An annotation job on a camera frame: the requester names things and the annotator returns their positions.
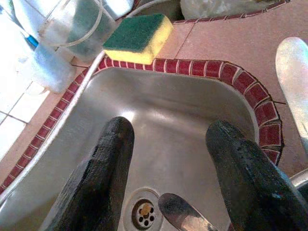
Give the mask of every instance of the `sponge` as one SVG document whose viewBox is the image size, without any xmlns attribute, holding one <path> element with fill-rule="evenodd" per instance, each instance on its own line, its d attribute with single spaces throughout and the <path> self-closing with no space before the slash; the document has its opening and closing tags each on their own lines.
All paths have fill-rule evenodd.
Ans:
<svg viewBox="0 0 308 231">
<path fill-rule="evenodd" d="M 172 29 L 172 23 L 163 14 L 125 18 L 103 48 L 111 59 L 151 64 Z"/>
</svg>

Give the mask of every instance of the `sink drain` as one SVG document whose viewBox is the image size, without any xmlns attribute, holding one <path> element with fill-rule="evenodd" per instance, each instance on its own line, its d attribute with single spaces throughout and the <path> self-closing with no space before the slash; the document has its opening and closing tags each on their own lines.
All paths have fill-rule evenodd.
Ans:
<svg viewBox="0 0 308 231">
<path fill-rule="evenodd" d="M 127 231 L 160 230 L 163 216 L 158 208 L 158 195 L 150 189 L 136 191 L 125 208 L 123 222 Z"/>
</svg>

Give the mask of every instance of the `pink tile countertop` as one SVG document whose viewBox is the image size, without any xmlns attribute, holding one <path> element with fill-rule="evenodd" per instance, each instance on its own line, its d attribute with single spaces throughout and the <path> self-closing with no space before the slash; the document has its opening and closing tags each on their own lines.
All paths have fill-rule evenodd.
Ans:
<svg viewBox="0 0 308 231">
<path fill-rule="evenodd" d="M 178 21 L 152 65 L 104 58 L 97 71 L 108 67 L 133 68 L 217 78 L 232 85 L 254 109 L 260 126 L 259 144 L 273 162 L 279 161 L 280 147 L 284 144 L 279 167 L 292 176 L 308 167 L 308 159 L 279 87 L 274 62 L 277 47 L 284 38 L 297 36 L 308 40 L 306 12 L 307 1 L 285 0 L 256 13 Z M 3 182 L 0 192 L 15 179 L 12 173 L 22 170 L 19 164 L 23 166 L 31 161 L 27 154 L 35 155 L 74 97 L 85 71 L 77 76 L 64 95 L 51 95 L 45 100 L 33 118 L 38 122 L 36 124 L 43 125 L 25 129 L 20 142 L 9 151 L 15 152 L 15 155 L 5 156 L 4 161 L 0 162 L 0 181 Z M 266 118 L 262 116 L 265 108 L 270 109 Z M 267 150 L 268 146 L 276 148 Z"/>
</svg>

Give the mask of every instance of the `yellow sponge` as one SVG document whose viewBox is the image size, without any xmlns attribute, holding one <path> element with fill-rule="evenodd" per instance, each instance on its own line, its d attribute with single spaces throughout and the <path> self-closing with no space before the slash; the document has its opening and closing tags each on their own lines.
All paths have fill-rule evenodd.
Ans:
<svg viewBox="0 0 308 231">
<path fill-rule="evenodd" d="M 111 59 L 151 64 L 172 29 L 172 23 L 163 14 L 125 18 L 103 48 Z"/>
</svg>

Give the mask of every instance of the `sink basin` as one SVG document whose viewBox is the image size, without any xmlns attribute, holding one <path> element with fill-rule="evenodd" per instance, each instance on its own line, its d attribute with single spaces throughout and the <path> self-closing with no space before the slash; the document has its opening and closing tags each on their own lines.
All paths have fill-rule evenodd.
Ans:
<svg viewBox="0 0 308 231">
<path fill-rule="evenodd" d="M 156 209 L 148 230 L 176 230 L 157 210 L 157 197 L 167 192 L 227 230 L 230 220 L 205 133 L 220 118 L 257 140 L 253 110 L 240 93 L 216 80 L 119 68 L 89 82 L 46 153 L 0 207 L 1 230 L 36 230 L 105 122 L 119 115 L 132 123 L 135 144 L 118 230 L 136 230 L 131 221 L 141 199 Z"/>
</svg>

